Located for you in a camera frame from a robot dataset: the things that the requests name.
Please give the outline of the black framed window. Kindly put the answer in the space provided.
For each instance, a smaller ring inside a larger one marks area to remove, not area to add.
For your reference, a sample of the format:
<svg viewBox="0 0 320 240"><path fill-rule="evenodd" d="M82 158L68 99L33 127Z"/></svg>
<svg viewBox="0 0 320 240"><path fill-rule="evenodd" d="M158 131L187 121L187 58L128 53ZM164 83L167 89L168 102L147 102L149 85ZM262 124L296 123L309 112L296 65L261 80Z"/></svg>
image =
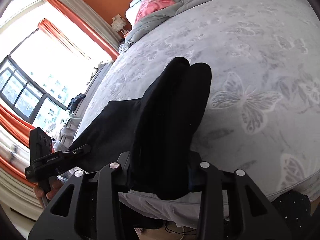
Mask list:
<svg viewBox="0 0 320 240"><path fill-rule="evenodd" d="M68 80L68 53L39 29L12 50L1 44L1 99L35 127L64 121L77 93Z"/></svg>

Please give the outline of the white low drawer cabinet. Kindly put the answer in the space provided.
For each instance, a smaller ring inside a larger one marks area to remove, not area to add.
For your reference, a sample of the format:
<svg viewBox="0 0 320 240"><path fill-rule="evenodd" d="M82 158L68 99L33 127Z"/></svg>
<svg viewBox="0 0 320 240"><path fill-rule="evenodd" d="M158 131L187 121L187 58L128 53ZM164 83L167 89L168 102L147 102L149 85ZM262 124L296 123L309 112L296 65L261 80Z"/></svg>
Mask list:
<svg viewBox="0 0 320 240"><path fill-rule="evenodd" d="M54 129L54 135L52 137L54 151L66 150L69 148L81 124L84 113L93 98L93 95L111 68L112 64L113 61L105 63L101 62L98 64L97 68L94 68L92 77L87 84L86 91L84 92L86 96L78 103L76 110L67 116L66 124L61 124L58 128Z"/></svg>

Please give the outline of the white padded headboard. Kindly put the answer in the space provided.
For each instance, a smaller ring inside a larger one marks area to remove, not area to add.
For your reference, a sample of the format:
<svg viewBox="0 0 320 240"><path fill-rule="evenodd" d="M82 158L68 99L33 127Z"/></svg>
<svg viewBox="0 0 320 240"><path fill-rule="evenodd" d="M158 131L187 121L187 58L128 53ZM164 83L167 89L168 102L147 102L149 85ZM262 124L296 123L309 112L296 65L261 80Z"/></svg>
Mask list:
<svg viewBox="0 0 320 240"><path fill-rule="evenodd" d="M125 17L132 26L135 24L135 20L140 9L141 3L142 0L132 0L130 2L129 8L125 12Z"/></svg>

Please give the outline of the white feather table lamp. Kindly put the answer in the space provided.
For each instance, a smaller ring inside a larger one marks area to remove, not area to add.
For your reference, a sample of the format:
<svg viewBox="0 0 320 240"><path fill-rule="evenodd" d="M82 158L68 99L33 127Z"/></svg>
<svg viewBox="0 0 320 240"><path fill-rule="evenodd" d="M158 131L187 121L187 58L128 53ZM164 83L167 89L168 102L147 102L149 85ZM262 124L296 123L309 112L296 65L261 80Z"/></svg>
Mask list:
<svg viewBox="0 0 320 240"><path fill-rule="evenodd" d="M123 38L125 38L129 33L129 31L125 29L127 21L124 18L122 18L119 14L114 16L112 20L112 29L116 32L120 32L123 35Z"/></svg>

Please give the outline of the black pants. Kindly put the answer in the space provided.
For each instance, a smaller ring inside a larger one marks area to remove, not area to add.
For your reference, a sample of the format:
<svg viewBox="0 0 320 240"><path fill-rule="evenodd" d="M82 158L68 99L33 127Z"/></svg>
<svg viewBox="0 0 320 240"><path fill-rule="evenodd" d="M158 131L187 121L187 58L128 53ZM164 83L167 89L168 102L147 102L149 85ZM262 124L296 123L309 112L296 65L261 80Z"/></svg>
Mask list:
<svg viewBox="0 0 320 240"><path fill-rule="evenodd" d="M206 63L174 58L138 99L110 101L72 143L89 145L79 167L98 171L131 153L129 187L176 200L190 192L190 146L203 118L212 82Z"/></svg>

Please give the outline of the dark blue garment on cabinet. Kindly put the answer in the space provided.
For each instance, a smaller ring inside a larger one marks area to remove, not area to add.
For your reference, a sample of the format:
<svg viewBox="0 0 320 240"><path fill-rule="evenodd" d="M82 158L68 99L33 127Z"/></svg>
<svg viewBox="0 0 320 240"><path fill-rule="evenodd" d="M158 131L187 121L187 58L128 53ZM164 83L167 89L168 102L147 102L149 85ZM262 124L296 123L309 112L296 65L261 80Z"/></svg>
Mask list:
<svg viewBox="0 0 320 240"><path fill-rule="evenodd" d="M72 98L68 104L68 107L67 109L70 111L70 112L74 112L77 107L78 107L78 104L86 97L86 94L78 94L76 97Z"/></svg>

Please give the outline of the grey butterfly bedspread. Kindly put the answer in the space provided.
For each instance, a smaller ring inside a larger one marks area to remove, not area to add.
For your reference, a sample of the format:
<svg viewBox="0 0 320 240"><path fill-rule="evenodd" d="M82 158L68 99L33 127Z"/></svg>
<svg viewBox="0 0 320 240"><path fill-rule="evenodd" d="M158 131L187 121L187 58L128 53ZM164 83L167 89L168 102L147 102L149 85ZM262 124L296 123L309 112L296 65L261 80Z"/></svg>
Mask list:
<svg viewBox="0 0 320 240"><path fill-rule="evenodd" d="M82 133L111 100L140 98L175 57L210 65L209 100L191 148L244 170L268 199L319 198L319 19L297 0L213 0L174 16L121 54Z"/></svg>

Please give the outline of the pink pillow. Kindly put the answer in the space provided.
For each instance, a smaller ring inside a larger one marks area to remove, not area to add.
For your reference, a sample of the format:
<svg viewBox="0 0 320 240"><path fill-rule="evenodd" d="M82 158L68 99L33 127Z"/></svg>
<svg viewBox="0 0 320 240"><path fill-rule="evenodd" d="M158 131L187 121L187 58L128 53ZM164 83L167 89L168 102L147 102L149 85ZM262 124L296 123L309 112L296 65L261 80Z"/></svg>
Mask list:
<svg viewBox="0 0 320 240"><path fill-rule="evenodd" d="M173 0L142 0L135 24L145 16L174 4Z"/></svg>

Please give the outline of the orange curtain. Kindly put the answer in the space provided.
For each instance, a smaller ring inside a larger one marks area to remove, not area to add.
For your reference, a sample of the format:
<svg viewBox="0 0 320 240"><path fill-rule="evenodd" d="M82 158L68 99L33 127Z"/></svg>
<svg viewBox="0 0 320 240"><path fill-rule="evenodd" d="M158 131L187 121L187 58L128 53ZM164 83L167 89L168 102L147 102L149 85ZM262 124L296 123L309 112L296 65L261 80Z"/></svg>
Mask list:
<svg viewBox="0 0 320 240"><path fill-rule="evenodd" d="M116 48L113 48L111 44L107 41L104 35L105 29L98 30L95 26L88 23L86 20L82 19L79 15L72 11L67 5L65 5L60 0L42 0L35 2L29 7L19 12L12 19L8 20L6 23L1 23L1 33L12 26L15 22L21 19L24 15L28 14L35 8L40 7L44 3L48 3L53 8L55 8L62 16L76 25L81 31L83 31L90 39L93 40L100 48L102 48L114 61L119 56ZM50 37L56 39L57 41L64 44L68 49L74 48L75 51L86 56L86 54L80 50L75 44L73 44L59 28L53 25L49 20L42 20L40 22L40 29L48 34ZM1 127L3 127L9 136L16 140L18 144L22 147L29 146L29 131L33 128L30 121L24 121L16 113L9 109L8 103L1 103ZM19 168L14 166L4 154L1 154L1 169L7 172L14 179L20 183L26 185L27 187L33 187L34 184L26 180L24 172Z"/></svg>

